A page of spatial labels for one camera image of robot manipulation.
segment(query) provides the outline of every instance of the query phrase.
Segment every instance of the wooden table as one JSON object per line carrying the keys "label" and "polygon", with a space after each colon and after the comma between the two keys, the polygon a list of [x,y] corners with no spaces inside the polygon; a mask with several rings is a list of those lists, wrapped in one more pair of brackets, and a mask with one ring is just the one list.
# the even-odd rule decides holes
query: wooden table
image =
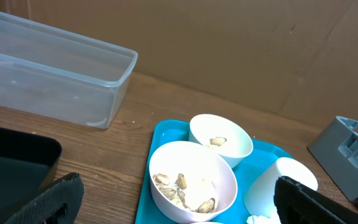
{"label": "wooden table", "polygon": [[282,147],[317,177],[319,192],[356,211],[306,149],[321,131],[230,101],[134,73],[121,109],[106,130],[0,107],[0,127],[37,133],[63,146],[59,178],[78,172],[85,185],[77,223],[133,223],[155,125],[201,113],[228,118],[251,137]]}

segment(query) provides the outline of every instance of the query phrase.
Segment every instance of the white bowl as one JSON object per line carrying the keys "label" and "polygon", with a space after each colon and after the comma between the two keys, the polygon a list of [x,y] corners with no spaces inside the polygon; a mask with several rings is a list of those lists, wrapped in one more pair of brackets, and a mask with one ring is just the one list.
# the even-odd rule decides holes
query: white bowl
{"label": "white bowl", "polygon": [[[216,153],[193,142],[175,141],[160,146],[150,159],[149,172],[155,204],[164,215],[178,223],[209,221],[227,210],[237,197],[236,176],[228,164]],[[185,176],[193,174],[210,180],[218,195],[216,211],[213,213],[191,212],[169,201],[153,181],[154,174],[169,173],[182,173]]]}
{"label": "white bowl", "polygon": [[215,137],[224,137],[227,142],[216,151],[231,168],[234,168],[254,150],[249,135],[236,123],[211,114],[200,114],[190,121],[189,141],[209,144],[209,140]]}

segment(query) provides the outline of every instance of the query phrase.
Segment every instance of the black tray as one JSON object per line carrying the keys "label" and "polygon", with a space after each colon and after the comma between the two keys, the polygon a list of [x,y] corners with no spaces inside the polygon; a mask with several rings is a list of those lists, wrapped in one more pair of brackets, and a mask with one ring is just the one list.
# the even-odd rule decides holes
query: black tray
{"label": "black tray", "polygon": [[52,138],[0,128],[0,209],[51,183],[61,152]]}

